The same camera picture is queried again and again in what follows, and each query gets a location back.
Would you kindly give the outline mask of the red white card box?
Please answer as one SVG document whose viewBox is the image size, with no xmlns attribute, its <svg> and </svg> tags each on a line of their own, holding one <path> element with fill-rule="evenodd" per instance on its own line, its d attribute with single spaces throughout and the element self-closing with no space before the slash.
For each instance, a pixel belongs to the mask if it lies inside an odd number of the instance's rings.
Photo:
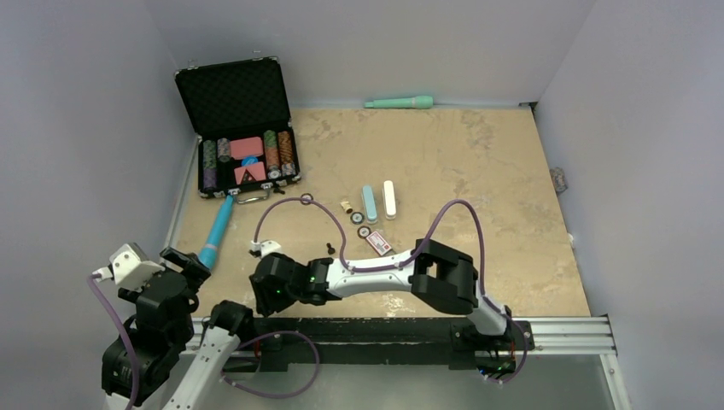
<svg viewBox="0 0 724 410">
<path fill-rule="evenodd" d="M 379 231 L 373 231 L 370 233 L 365 238 L 365 241 L 380 257 L 384 257 L 393 251 L 393 247 L 390 242 Z"/>
</svg>

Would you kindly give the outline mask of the light blue stapler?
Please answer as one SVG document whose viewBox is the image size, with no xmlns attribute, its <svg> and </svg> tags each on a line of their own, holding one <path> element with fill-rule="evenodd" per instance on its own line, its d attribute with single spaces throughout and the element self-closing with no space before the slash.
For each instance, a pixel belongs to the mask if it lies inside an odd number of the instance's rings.
<svg viewBox="0 0 724 410">
<path fill-rule="evenodd" d="M 364 185 L 362 187 L 361 197 L 367 221 L 370 224 L 376 224 L 378 222 L 377 206 L 374 192 L 370 185 Z"/>
</svg>

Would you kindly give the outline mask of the white stapler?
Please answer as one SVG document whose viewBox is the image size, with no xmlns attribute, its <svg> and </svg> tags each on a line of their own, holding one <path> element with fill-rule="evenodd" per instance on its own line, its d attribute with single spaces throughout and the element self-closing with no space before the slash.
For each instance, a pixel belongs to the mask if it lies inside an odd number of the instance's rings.
<svg viewBox="0 0 724 410">
<path fill-rule="evenodd" d="M 392 180 L 385 180 L 382 185 L 382 197 L 385 218 L 394 220 L 397 216 L 396 195 Z"/>
</svg>

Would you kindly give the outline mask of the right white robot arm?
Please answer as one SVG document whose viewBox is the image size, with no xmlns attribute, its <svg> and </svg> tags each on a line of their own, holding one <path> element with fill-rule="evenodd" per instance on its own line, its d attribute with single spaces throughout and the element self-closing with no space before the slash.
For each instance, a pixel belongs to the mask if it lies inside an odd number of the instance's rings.
<svg viewBox="0 0 724 410">
<path fill-rule="evenodd" d="M 260 261 L 249 281 L 256 311 L 264 317 L 299 302 L 327 302 L 366 293 L 407 292 L 439 313 L 466 317 L 489 347 L 513 334 L 505 306 L 483 292 L 481 274 L 470 255 L 436 241 L 418 240 L 420 251 L 342 262 L 320 258 L 301 264 L 262 244 Z"/>
</svg>

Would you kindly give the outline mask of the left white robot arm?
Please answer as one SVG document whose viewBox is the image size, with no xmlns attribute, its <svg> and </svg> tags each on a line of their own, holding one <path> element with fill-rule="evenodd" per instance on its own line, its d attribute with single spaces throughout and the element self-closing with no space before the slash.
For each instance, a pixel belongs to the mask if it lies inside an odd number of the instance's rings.
<svg viewBox="0 0 724 410">
<path fill-rule="evenodd" d="M 91 280 L 112 280 L 119 299 L 135 308 L 126 320 L 112 315 L 119 336 L 102 356 L 102 389 L 126 398 L 128 408 L 141 407 L 169 379 L 195 335 L 197 294 L 211 276 L 193 253 L 167 247 L 161 259 L 152 261 L 136 243 L 126 243 Z M 231 301 L 216 305 L 196 357 L 166 408 L 199 408 L 231 353 L 245 349 L 257 334 L 252 309 Z"/>
</svg>

